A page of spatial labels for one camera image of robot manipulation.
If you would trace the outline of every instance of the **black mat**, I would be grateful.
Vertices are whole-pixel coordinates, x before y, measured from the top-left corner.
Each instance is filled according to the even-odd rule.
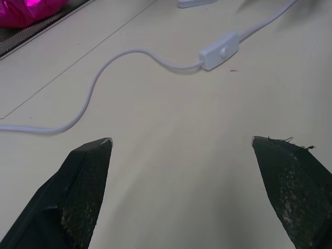
[[[0,60],[93,0],[69,0],[57,14],[25,29],[0,29]]]

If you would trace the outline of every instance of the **white table surface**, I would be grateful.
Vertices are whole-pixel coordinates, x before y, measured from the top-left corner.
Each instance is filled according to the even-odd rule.
[[[96,0],[0,62],[0,124],[65,124],[115,54],[145,47],[192,64],[224,33],[243,32],[286,3],[178,9],[171,0]],[[69,131],[0,133],[0,238],[71,150],[110,136],[90,248],[294,248],[267,198],[251,139],[293,136],[316,146],[311,152],[332,170],[331,9],[328,0],[299,1],[211,72],[174,74],[128,55],[105,70]]]

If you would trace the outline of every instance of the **pink bag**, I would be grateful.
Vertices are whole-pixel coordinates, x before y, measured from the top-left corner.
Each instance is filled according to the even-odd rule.
[[[27,27],[54,15],[68,0],[0,0],[0,28]]]

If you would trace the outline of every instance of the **white cable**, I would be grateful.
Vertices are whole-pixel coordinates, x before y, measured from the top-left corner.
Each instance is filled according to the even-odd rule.
[[[258,30],[260,30],[262,27],[265,27],[266,25],[273,22],[275,19],[277,19],[279,16],[281,16],[283,13],[285,13],[289,8],[293,6],[294,3],[296,3],[297,0],[292,0],[289,4],[287,4],[282,10],[280,10],[275,16],[271,17],[269,20],[266,20],[265,22],[262,22],[261,24],[254,26],[253,28],[249,29],[242,35],[240,35],[240,42],[244,41],[248,36],[251,36]]]
[[[0,126],[0,131],[21,131],[21,132],[28,132],[28,133],[43,133],[43,134],[56,134],[56,133],[61,133],[64,132],[68,129],[70,129],[71,127],[73,127],[83,116],[84,112],[86,111],[90,99],[91,99],[91,95],[93,92],[93,88],[99,78],[99,76],[103,73],[103,71],[107,68],[108,65],[110,65],[112,62],[114,62],[116,59],[120,58],[121,56],[124,56],[126,54],[129,53],[145,53],[149,56],[151,56],[153,59],[155,59],[157,62],[159,62],[161,65],[163,65],[166,68],[172,69],[172,70],[193,70],[196,68],[200,68],[203,65],[203,62],[200,61],[198,63],[196,63],[195,65],[192,66],[177,66],[174,64],[171,64],[165,60],[163,60],[162,58],[160,58],[159,56],[157,56],[155,53],[147,50],[147,49],[131,49],[131,50],[127,50],[124,51],[120,54],[118,54],[117,56],[114,56],[112,59],[110,59],[97,73],[97,75],[95,76],[93,83],[90,87],[88,96],[85,100],[84,106],[81,109],[81,111],[78,113],[78,115],[68,124],[64,125],[64,126],[60,126],[60,127],[56,127],[56,128],[38,128],[38,127],[30,127],[30,126]]]

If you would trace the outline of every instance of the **power cord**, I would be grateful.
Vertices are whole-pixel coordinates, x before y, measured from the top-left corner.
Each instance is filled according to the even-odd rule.
[[[249,29],[242,35],[239,35],[237,32],[230,32],[226,35],[224,35],[218,42],[211,44],[210,46],[202,49],[199,52],[199,58],[200,61],[194,65],[191,66],[177,66],[174,64],[171,64],[159,56],[157,56],[155,53],[153,53],[150,50],[147,49],[131,49],[124,51],[116,56],[114,56],[112,59],[110,59],[97,73],[95,76],[92,85],[90,87],[88,96],[85,100],[84,106],[81,109],[81,111],[78,113],[78,115],[68,124],[56,128],[39,128],[39,127],[30,127],[30,126],[0,126],[0,131],[16,131],[16,132],[28,132],[28,133],[41,133],[41,134],[57,134],[64,132],[71,127],[73,127],[83,116],[85,111],[87,110],[87,107],[89,105],[92,92],[94,89],[94,86],[100,77],[100,75],[103,73],[103,71],[116,59],[130,53],[144,53],[149,56],[151,56],[153,59],[155,59],[158,63],[160,63],[162,66],[177,70],[177,71],[188,71],[188,70],[194,70],[198,68],[203,68],[207,71],[210,71],[217,66],[223,64],[225,61],[227,61],[229,58],[231,58],[238,50],[239,50],[239,44],[244,41],[246,38],[257,32],[258,30],[262,29],[266,25],[273,22],[275,19],[277,19],[279,16],[281,16],[284,12],[286,12],[289,8],[293,6],[294,3],[296,3],[298,0],[292,0],[287,6],[285,6],[280,12],[278,12],[275,16],[270,18],[269,20]]]

